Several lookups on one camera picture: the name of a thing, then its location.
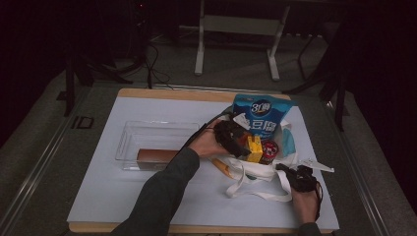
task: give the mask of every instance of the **clear plastic container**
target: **clear plastic container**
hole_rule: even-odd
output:
[[[126,122],[116,160],[124,170],[141,170],[137,157],[143,149],[179,150],[198,130],[197,123],[173,123],[164,121]]]

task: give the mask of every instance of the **wooden table edge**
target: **wooden table edge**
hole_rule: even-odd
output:
[[[74,233],[109,233],[119,223],[99,222],[69,222],[69,228]],[[329,234],[336,229],[321,229]],[[178,225],[169,226],[169,233],[297,233],[298,229],[270,228],[270,227],[237,227],[237,226],[204,226],[204,225]]]
[[[187,89],[147,89],[147,88],[121,88],[118,97],[137,97],[155,99],[175,99],[175,100],[197,100],[197,101],[217,101],[233,102],[236,94],[240,92],[232,91],[208,91],[208,90],[187,90]],[[290,99],[286,94],[268,94],[277,98]]]

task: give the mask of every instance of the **snack bag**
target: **snack bag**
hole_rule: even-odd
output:
[[[261,139],[273,139],[273,134],[294,101],[276,98],[270,95],[236,94],[233,101],[233,113],[245,113],[249,121],[250,132]]]

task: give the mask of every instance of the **person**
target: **person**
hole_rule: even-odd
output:
[[[213,127],[218,122],[220,120],[208,124],[187,147],[183,147],[175,155],[164,170],[156,172],[146,181],[131,214],[111,235],[168,234],[170,221],[181,204],[188,182],[200,167],[200,158],[228,154],[215,140]],[[312,193],[292,190],[295,211],[302,223],[299,228],[299,235],[302,236],[321,235],[315,223],[316,194]]]

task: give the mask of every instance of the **hand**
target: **hand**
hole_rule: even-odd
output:
[[[295,212],[301,224],[316,222],[316,214],[319,210],[319,199],[316,192],[301,193],[291,188],[291,195]]]
[[[214,126],[221,120],[215,120],[208,125],[189,145],[200,157],[209,157],[216,154],[229,154],[216,140]]]

